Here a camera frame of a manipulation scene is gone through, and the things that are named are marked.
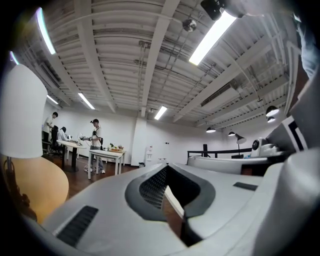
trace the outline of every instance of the white t-shirt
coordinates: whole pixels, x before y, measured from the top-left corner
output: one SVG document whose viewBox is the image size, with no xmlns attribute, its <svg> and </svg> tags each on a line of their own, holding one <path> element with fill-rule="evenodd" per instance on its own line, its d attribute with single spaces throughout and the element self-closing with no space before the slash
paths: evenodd
<svg viewBox="0 0 320 256">
<path fill-rule="evenodd" d="M 92 139 L 96 139 L 96 138 L 102 138 L 102 132 L 101 132 L 101 128 L 100 127 L 98 127 L 98 128 L 94 128 L 94 131 L 96 131 L 96 134 L 97 134 L 97 136 L 95 136 L 95 135 L 93 135 L 92 136 Z M 94 140 L 94 141 L 92 141 L 92 146 L 93 147 L 101 147 L 101 142 L 100 142 L 100 140 Z"/>
<path fill-rule="evenodd" d="M 68 139 L 68 138 L 66 137 L 65 132 L 64 132 L 64 130 L 62 130 L 62 129 L 60 129 L 60 130 L 58 131 L 57 140 L 59 140 L 59 141 L 66 141 L 66 142 L 69 142 L 69 141 L 70 141 L 70 139 Z"/>
<path fill-rule="evenodd" d="M 42 130 L 43 130 L 44 132 L 46 132 L 46 133 L 50 133 L 50 128 L 51 128 L 51 127 L 50 127 L 49 125 L 47 125 L 47 123 L 52 126 L 52 122 L 53 122 L 53 121 L 54 121 L 54 119 L 52 118 L 52 115 L 48 116 L 48 117 L 46 118 L 46 120 L 44 121 Z"/>
</svg>

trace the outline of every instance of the wooden floor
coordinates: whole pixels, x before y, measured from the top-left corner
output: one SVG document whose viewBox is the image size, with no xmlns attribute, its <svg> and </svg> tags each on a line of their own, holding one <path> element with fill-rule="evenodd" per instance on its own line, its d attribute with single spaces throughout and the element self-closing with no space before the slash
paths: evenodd
<svg viewBox="0 0 320 256">
<path fill-rule="evenodd" d="M 69 160 L 65 160 L 65 165 L 71 165 L 71 159 L 72 159 L 72 153 L 69 155 Z M 62 160 L 60 158 L 54 158 L 53 162 L 61 168 Z M 115 175 L 115 164 L 112 162 L 108 162 L 107 164 L 103 163 L 105 174 L 94 174 L 91 175 L 91 179 L 88 179 L 88 173 L 84 171 L 85 165 L 88 164 L 87 158 L 79 157 L 79 159 L 76 160 L 76 166 L 79 168 L 79 171 L 77 172 L 65 172 L 65 175 L 68 178 L 69 181 L 69 199 L 72 198 L 74 195 L 79 193 L 80 191 L 84 190 L 86 187 L 88 187 L 90 184 L 113 176 Z M 121 167 L 121 173 L 127 173 L 132 170 L 137 169 L 136 167 L 131 166 L 122 166 Z M 181 234 L 181 226 L 182 226 L 182 219 L 180 216 L 176 213 L 174 208 L 169 203 L 168 199 L 164 197 L 163 200 L 163 213 L 166 216 L 167 222 L 172 229 L 172 231 L 180 237 Z"/>
</svg>

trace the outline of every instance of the desk lamp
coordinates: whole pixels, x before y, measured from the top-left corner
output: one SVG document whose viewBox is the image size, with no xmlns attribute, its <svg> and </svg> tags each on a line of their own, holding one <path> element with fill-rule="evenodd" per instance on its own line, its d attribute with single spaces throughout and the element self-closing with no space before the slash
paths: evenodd
<svg viewBox="0 0 320 256">
<path fill-rule="evenodd" d="M 236 143 L 238 144 L 239 156 L 240 156 L 240 146 L 239 146 L 239 144 L 245 143 L 245 142 L 247 141 L 247 139 L 244 138 L 244 137 L 242 137 L 242 136 L 240 136 L 240 135 L 237 134 L 237 133 L 235 134 L 235 137 L 236 137 Z"/>
<path fill-rule="evenodd" d="M 26 194 L 21 195 L 12 158 L 42 156 L 42 118 L 47 90 L 26 66 L 16 65 L 5 75 L 0 99 L 0 153 L 6 156 L 3 171 L 16 207 L 37 219 Z"/>
</svg>

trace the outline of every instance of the white wall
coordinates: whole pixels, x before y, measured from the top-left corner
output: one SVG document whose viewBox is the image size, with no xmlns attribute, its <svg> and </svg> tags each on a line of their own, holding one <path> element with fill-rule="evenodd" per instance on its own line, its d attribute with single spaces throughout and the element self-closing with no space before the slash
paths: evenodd
<svg viewBox="0 0 320 256">
<path fill-rule="evenodd" d="M 103 147 L 107 148 L 110 143 L 115 146 L 122 145 L 125 154 L 125 163 L 130 164 L 132 155 L 132 145 L 135 132 L 136 118 L 111 113 L 102 113 L 90 110 L 62 109 L 57 111 L 58 117 L 53 121 L 59 129 L 66 128 L 66 134 L 77 139 L 79 133 L 86 137 L 91 137 L 94 126 L 90 123 L 93 119 L 98 119 L 101 125 Z M 79 154 L 89 156 L 89 141 L 83 142 L 87 149 L 80 149 Z"/>
<path fill-rule="evenodd" d="M 131 165 L 138 166 L 145 161 L 145 151 L 147 143 L 147 120 L 137 118 L 134 129 Z"/>
<path fill-rule="evenodd" d="M 146 131 L 146 146 L 153 148 L 152 161 L 147 162 L 148 165 L 156 164 L 159 158 L 186 164 L 188 151 L 203 151 L 203 144 L 208 145 L 209 151 L 227 149 L 222 133 L 218 131 L 206 133 L 205 129 L 151 120 L 147 121 Z"/>
<path fill-rule="evenodd" d="M 43 117 L 42 117 L 42 124 L 45 123 L 47 117 L 52 115 L 53 112 L 58 112 L 58 111 L 50 103 L 45 102 L 44 110 L 43 110 Z"/>
<path fill-rule="evenodd" d="M 46 103 L 43 122 L 54 111 L 55 108 Z M 124 149 L 127 151 L 125 156 L 126 164 L 137 165 L 136 162 L 140 161 L 136 160 L 132 162 L 133 148 L 143 151 L 136 154 L 140 159 L 141 156 L 145 156 L 146 147 L 152 146 L 152 161 L 145 161 L 146 165 L 156 164 L 160 158 L 166 158 L 168 162 L 186 164 L 188 151 L 202 151 L 203 144 L 208 145 L 209 151 L 236 150 L 238 148 L 236 144 L 237 139 L 234 136 L 228 136 L 230 128 L 224 129 L 223 132 L 206 133 L 206 130 L 203 128 L 147 120 L 144 132 L 135 132 L 135 129 L 139 129 L 140 127 L 139 123 L 137 125 L 137 118 L 135 116 L 72 108 L 64 108 L 57 110 L 57 112 L 59 116 L 54 119 L 53 124 L 58 126 L 59 129 L 63 126 L 66 127 L 66 133 L 72 135 L 73 138 L 77 138 L 79 133 L 90 137 L 94 129 L 90 121 L 95 118 L 99 119 L 102 129 L 103 146 L 107 147 L 110 143 L 115 144 L 115 146 L 120 144 L 124 146 Z M 247 139 L 246 143 L 240 145 L 241 149 L 251 148 L 254 140 L 259 137 L 268 136 L 284 118 L 283 113 L 279 113 L 276 116 L 275 122 L 267 123 L 265 117 L 261 116 L 232 126 L 232 131 Z M 145 136 L 146 142 L 146 144 L 142 143 L 143 146 L 139 144 L 139 141 L 143 141 L 142 136 Z M 80 149 L 79 153 L 88 156 L 89 146 L 87 149 Z M 219 154 L 218 157 L 230 159 L 231 155 L 234 154 Z"/>
</svg>

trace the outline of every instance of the man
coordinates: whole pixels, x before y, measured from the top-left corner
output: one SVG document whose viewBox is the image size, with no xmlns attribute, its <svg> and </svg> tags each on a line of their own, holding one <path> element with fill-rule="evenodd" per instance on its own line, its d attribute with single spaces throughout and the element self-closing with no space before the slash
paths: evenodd
<svg viewBox="0 0 320 256">
<path fill-rule="evenodd" d="M 99 126 L 99 120 L 94 119 L 91 121 L 94 126 L 94 130 L 92 132 L 92 137 L 87 138 L 86 140 L 91 141 L 90 150 L 100 150 L 101 149 L 101 140 L 102 140 L 102 131 L 101 127 Z M 102 164 L 101 157 L 99 158 L 99 172 L 105 174 L 104 166 Z M 90 171 L 92 172 L 94 168 L 94 155 L 91 158 L 91 168 Z"/>
<path fill-rule="evenodd" d="M 66 142 L 69 142 L 69 141 L 70 141 L 70 139 L 68 139 L 68 138 L 66 137 L 66 131 L 67 131 L 66 127 L 62 127 L 62 128 L 58 131 L 58 134 L 57 134 L 57 140 L 58 140 L 58 141 L 66 141 Z"/>
<path fill-rule="evenodd" d="M 57 112 L 53 112 L 52 115 L 48 116 L 43 124 L 42 132 L 43 132 L 43 141 L 44 142 L 49 142 L 49 133 L 50 133 L 50 128 L 53 128 L 54 125 L 53 120 L 58 117 Z"/>
</svg>

